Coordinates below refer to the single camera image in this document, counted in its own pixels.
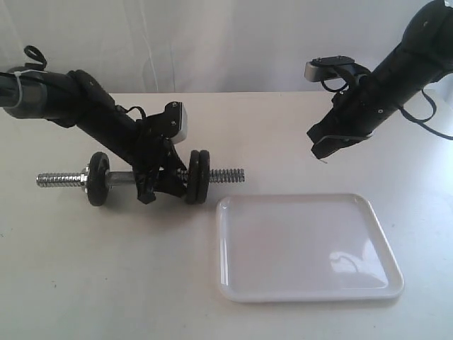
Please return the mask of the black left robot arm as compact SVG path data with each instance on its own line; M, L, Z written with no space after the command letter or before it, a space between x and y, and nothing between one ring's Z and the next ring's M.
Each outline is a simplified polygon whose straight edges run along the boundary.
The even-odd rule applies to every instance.
M137 198L144 204L155 201L158 192L186 194L178 176L185 165L175 148L187 130L181 102L167 103L154 115L135 106L141 117L134 120L85 71L24 69L1 73L1 107L16 119L43 119L84 131L132 167Z

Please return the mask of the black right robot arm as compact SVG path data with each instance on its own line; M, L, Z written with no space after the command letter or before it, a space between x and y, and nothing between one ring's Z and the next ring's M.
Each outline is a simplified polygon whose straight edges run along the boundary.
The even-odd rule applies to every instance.
M332 109L307 132L317 159L369 139L375 129L399 111L403 117L445 140L452 136L428 126L429 118L415 118L404 105L431 83L452 73L452 5L431 1L411 19L400 43L372 71L342 55L307 62L304 76L325 85L342 79L333 94Z

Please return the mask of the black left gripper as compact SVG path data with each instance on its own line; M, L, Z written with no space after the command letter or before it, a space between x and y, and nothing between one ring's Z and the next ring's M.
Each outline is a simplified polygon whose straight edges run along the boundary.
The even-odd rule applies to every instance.
M145 118L135 121L138 135L132 148L137 199L145 205L154 202L154 187L157 192L182 198L187 188L178 173L187 168L178 156L174 143L151 133Z

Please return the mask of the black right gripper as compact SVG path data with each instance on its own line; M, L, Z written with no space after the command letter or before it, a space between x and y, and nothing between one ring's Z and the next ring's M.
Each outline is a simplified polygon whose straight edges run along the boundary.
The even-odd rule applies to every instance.
M382 86L376 81L344 85L328 114L307 132L317 159L364 141L382 124Z

